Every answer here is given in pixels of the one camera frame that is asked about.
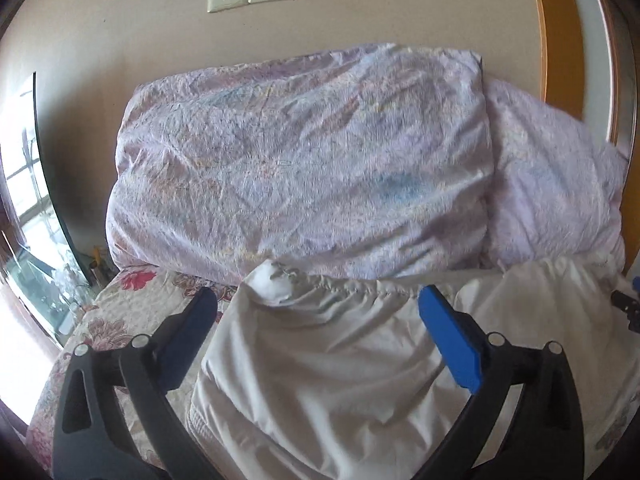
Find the beige quilted down jacket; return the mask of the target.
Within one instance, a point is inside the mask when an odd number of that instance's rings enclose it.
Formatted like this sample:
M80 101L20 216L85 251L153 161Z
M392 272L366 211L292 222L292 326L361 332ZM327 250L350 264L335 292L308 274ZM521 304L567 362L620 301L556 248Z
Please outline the beige quilted down jacket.
M468 400L420 319L418 295L431 284L512 344L562 344L586 466L596 468L638 391L639 341L610 303L624 279L570 258L397 281L266 261L215 330L186 419L191 436L228 479L411 477Z

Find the lilac pillow on right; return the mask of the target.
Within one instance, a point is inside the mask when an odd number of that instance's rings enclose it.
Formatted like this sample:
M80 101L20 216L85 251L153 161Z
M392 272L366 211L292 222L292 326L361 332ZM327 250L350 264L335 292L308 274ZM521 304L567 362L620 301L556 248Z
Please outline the lilac pillow on right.
M484 263L585 256L622 270L620 152L512 84L487 78L484 92L495 159Z

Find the cluttered items beside bed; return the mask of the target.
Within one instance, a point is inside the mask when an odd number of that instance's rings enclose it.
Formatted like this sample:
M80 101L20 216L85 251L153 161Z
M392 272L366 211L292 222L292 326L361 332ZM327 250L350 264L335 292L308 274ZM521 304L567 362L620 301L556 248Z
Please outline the cluttered items beside bed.
M58 245L60 262L54 266L53 283L70 306L78 323L96 307L96 297L114 280L117 268L105 247L94 246L88 254Z

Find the large lilac folded duvet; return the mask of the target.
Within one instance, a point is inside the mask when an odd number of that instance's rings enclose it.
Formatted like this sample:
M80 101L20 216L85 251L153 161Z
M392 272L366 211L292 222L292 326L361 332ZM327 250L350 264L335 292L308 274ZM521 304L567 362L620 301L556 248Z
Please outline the large lilac folded duvet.
M120 268L235 284L477 266L494 174L480 56L367 44L142 84L105 231Z

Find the window with dark frame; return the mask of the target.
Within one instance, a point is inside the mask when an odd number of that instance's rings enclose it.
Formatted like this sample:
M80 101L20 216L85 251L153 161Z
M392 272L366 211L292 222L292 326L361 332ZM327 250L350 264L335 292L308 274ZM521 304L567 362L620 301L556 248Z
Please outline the window with dark frame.
M58 245L75 248L44 174L35 75L18 86L17 94L1 110L1 191L11 228L1 234L9 256L9 283L43 328L64 341L79 322L53 283L53 271L60 262Z

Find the orange wooden wardrobe frame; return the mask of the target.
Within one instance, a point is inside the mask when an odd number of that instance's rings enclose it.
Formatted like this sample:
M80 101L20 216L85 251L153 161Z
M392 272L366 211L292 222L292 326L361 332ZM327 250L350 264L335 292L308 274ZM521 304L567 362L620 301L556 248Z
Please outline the orange wooden wardrobe frame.
M631 159L639 129L639 55L614 0L535 0L540 98Z

